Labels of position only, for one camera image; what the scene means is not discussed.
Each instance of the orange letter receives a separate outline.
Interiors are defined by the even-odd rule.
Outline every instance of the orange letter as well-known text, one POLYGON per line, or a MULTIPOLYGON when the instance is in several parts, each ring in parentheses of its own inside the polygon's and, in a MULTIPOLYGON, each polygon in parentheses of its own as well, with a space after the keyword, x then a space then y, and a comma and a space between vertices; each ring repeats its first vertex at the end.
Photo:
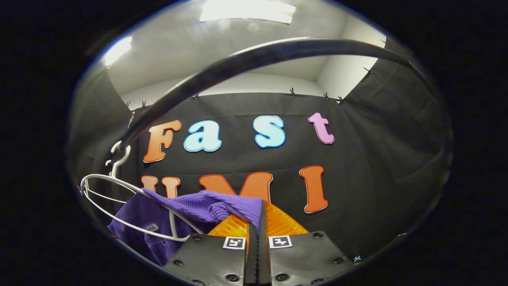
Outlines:
MULTIPOLYGON (((273 176, 270 173, 252 173, 245 179, 240 196, 259 197, 270 202, 270 182, 272 180, 273 176)), ((202 176, 199 183, 209 191, 236 195, 227 180, 221 175, 202 176)))
POLYGON ((157 178, 154 176, 142 176, 141 183, 143 183, 143 188, 155 192, 155 186, 157 185, 157 178))
POLYGON ((168 129, 178 131, 181 127, 182 123, 179 120, 173 120, 164 124, 150 127, 148 130, 148 132, 150 132, 148 151, 143 157, 143 162, 151 163, 164 159, 166 154, 161 151, 161 144, 164 144, 164 148, 167 149, 169 146, 171 146, 171 141, 173 140, 173 132, 168 129))
POLYGON ((166 196, 176 198, 176 187, 180 185, 180 179, 177 177, 164 177, 161 182, 166 187, 166 196))
POLYGON ((305 179, 307 186, 307 205, 304 211, 308 214, 320 211, 328 205, 323 195, 321 174, 325 171, 321 166, 309 166, 300 170, 300 176, 305 179))

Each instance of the black curved rod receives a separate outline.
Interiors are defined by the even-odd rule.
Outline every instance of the black curved rod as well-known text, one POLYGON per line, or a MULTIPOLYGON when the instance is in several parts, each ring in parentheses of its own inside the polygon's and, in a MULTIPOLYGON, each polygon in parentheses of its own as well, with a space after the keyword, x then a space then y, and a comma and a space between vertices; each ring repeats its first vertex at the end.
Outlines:
POLYGON ((121 139, 120 152, 130 145, 136 138, 155 123, 171 108, 177 106, 185 99, 210 88, 217 83, 232 78, 240 73, 276 64, 283 61, 306 58, 318 55, 362 55, 371 56, 399 63, 412 69, 416 75, 429 88, 431 94, 436 94, 436 89, 428 81, 423 73, 407 59, 381 47, 364 42, 332 39, 300 37, 268 42, 256 45, 211 64, 201 72, 195 73, 168 90, 162 98, 156 101, 137 120, 121 139))

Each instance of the purple cloth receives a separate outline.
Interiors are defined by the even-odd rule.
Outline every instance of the purple cloth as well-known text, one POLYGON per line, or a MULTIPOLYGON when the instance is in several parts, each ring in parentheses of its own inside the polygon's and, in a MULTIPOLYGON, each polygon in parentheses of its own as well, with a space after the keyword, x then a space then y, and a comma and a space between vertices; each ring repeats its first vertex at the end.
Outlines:
POLYGON ((235 214, 250 221, 259 233, 263 202, 261 198, 221 194, 207 190, 176 198, 167 198, 145 188, 142 190, 152 200, 186 218, 219 223, 230 214, 235 214))
MULTIPOLYGON (((140 228, 173 236, 169 211, 162 206, 164 205, 189 219, 204 233, 210 232, 231 213, 250 221, 259 230, 262 203, 260 198, 201 191, 169 199, 147 189, 143 191, 149 197, 136 193, 115 216, 140 228)), ((185 237, 196 232, 177 216, 175 216, 175 224, 178 237, 185 237)), ((107 228, 133 250, 160 266, 166 265, 183 244, 183 242, 145 234, 114 219, 107 228)))

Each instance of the white hanger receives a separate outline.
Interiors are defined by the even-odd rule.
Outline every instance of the white hanger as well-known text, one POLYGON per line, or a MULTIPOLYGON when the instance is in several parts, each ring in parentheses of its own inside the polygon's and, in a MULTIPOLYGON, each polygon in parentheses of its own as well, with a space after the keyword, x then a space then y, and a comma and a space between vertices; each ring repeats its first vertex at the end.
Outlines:
MULTIPOLYGON (((118 148, 118 146, 120 145, 121 141, 117 142, 113 148, 111 149, 111 153, 114 153, 115 150, 118 148)), ((114 202, 118 202, 118 203, 122 203, 122 204, 126 204, 126 202, 124 201, 119 201, 117 199, 113 199, 113 198, 110 198, 110 197, 107 197, 107 196, 104 196, 104 195, 101 195, 101 194, 98 194, 92 190, 90 190, 89 186, 88 186, 88 179, 90 178, 99 178, 99 179, 104 179, 106 181, 109 181, 109 182, 112 182, 112 183, 115 183, 117 185, 120 185, 126 189, 128 189, 129 191, 133 192, 134 194, 136 193, 140 193, 146 197, 148 197, 142 189, 134 186, 134 185, 131 185, 125 181, 122 181, 118 178, 116 178, 116 173, 118 172, 118 168, 120 167, 120 165, 122 165, 123 163, 125 163, 125 161, 127 161, 127 158, 129 156, 129 154, 131 153, 131 146, 127 146, 127 148, 125 149, 125 154, 124 156, 119 160, 119 161, 116 161, 114 164, 113 164, 113 169, 112 169, 112 172, 110 173, 109 176, 107 175, 101 175, 101 174, 91 174, 91 175, 87 175, 85 176, 82 180, 81 180, 81 186, 80 186, 80 191, 81 193, 84 194, 84 196, 94 205, 96 206, 99 210, 101 210, 102 212, 104 212, 105 214, 107 214, 108 216, 112 217, 113 219, 135 229, 135 230, 138 230, 138 231, 141 231, 141 232, 144 232, 146 234, 149 234, 149 235, 153 235, 153 236, 157 236, 157 237, 160 237, 160 238, 164 238, 164 239, 169 239, 169 240, 174 240, 174 241, 186 241, 190 235, 187 235, 186 237, 184 238, 179 238, 178 237, 178 234, 177 234, 177 231, 176 231, 176 224, 175 224, 175 215, 177 217, 179 217, 181 220, 183 220, 184 222, 186 222, 190 227, 192 227, 197 233, 199 234, 204 234, 203 231, 201 231, 199 228, 197 228, 192 222, 190 222, 187 218, 175 213, 173 210, 171 210, 170 208, 166 207, 166 206, 163 206, 164 208, 168 209, 169 210, 169 222, 170 222, 170 226, 171 226, 171 232, 173 233, 174 237, 173 236, 166 236, 166 235, 162 235, 162 234, 158 234, 158 233, 154 233, 154 232, 151 232, 151 231, 147 231, 147 230, 144 230, 140 227, 137 227, 135 225, 132 225, 126 221, 123 221, 117 217, 115 217, 114 215, 110 214, 108 211, 104 210, 103 208, 101 208, 99 205, 97 205, 92 199, 90 199, 90 196, 89 196, 89 192, 93 193, 93 194, 96 194, 100 197, 103 197, 103 198, 106 198, 106 199, 109 199, 111 201, 114 201, 114 202)), ((106 162, 106 165, 108 165, 109 163, 111 163, 110 160, 108 160, 106 162)))

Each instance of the white wall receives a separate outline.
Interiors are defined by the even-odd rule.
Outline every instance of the white wall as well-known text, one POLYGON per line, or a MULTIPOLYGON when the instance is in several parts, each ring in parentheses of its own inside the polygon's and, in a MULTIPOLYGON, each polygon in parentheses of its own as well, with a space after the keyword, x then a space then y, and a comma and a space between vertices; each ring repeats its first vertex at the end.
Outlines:
MULTIPOLYGON (((154 104, 181 80, 183 78, 159 82, 133 90, 120 97, 124 102, 131 101, 129 109, 134 110, 142 106, 141 101, 146 101, 146 105, 154 104)), ((294 88, 296 94, 323 96, 324 93, 315 81, 280 75, 243 73, 200 92, 199 96, 251 92, 289 93, 290 88, 294 88)))
MULTIPOLYGON (((386 36, 363 21, 348 16, 342 38, 362 41, 384 48, 386 36)), ((372 68, 377 58, 358 55, 330 56, 317 79, 318 86, 333 98, 346 97, 372 68)))

